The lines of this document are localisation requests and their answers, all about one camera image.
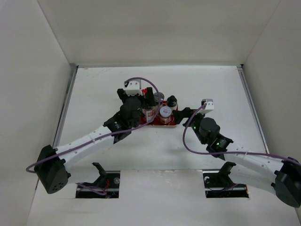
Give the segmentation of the black cap pepper grinder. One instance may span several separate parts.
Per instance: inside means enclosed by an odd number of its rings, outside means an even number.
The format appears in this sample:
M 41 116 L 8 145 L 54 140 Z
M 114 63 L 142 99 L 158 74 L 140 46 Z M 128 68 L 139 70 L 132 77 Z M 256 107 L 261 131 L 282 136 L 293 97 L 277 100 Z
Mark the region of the black cap pepper grinder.
M 171 95 L 166 100 L 166 106 L 168 106 L 172 111 L 176 110 L 178 107 L 177 98 L 174 95 Z

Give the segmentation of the soy sauce bottle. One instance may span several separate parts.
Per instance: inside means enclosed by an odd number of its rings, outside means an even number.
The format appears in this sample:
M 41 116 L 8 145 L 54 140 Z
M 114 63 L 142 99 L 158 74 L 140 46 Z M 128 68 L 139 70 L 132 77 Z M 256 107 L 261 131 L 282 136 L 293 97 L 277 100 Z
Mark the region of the soy sauce bottle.
M 152 108 L 147 109 L 145 107 L 145 101 L 143 104 L 143 123 L 149 122 L 155 115 L 155 106 Z

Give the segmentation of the red lid sauce jar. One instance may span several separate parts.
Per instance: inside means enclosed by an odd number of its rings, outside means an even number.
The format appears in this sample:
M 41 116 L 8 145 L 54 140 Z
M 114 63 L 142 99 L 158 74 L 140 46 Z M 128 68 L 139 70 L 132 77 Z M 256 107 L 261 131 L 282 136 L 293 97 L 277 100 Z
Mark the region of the red lid sauce jar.
M 164 97 L 163 93 L 161 93 L 161 92 L 154 93 L 154 100 L 155 100 L 155 103 L 156 103 L 156 107 L 162 106 L 164 98 L 165 97 Z

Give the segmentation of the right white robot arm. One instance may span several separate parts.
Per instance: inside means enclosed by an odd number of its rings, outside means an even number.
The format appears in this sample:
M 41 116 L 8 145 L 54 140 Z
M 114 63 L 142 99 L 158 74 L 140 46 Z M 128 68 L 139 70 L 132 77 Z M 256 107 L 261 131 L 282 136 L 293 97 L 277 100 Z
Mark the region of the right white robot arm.
M 301 206 L 301 164 L 291 157 L 256 153 L 220 134 L 220 126 L 205 116 L 205 106 L 198 109 L 174 110 L 175 123 L 184 118 L 183 126 L 192 128 L 199 142 L 206 146 L 203 155 L 225 161 L 218 172 L 223 186 L 245 184 L 274 194 L 288 206 Z

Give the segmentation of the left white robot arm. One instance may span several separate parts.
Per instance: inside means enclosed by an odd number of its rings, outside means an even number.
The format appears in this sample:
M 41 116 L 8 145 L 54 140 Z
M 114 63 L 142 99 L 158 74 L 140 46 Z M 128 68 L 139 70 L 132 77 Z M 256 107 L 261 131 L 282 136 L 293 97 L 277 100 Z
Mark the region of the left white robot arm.
M 67 145 L 42 148 L 33 172 L 38 176 L 48 194 L 60 191 L 72 177 L 70 169 L 81 159 L 98 149 L 111 147 L 140 129 L 143 110 L 155 105 L 153 89 L 118 89 L 122 105 L 117 113 L 102 126 Z

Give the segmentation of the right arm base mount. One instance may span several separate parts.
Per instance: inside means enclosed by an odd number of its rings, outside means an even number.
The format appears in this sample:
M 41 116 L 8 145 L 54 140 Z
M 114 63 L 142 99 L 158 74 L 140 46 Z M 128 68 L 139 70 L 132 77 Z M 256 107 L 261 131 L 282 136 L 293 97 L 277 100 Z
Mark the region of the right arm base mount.
M 235 184 L 229 177 L 234 166 L 234 163 L 226 162 L 220 169 L 202 172 L 206 198 L 249 198 L 247 186 Z

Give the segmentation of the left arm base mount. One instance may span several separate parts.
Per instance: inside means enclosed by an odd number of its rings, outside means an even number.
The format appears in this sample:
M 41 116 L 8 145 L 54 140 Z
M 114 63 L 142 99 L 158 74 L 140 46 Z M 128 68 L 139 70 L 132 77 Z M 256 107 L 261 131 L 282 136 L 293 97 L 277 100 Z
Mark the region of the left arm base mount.
M 93 162 L 98 170 L 98 177 L 93 183 L 77 184 L 77 199 L 114 199 L 119 198 L 120 171 L 106 171 L 100 163 Z

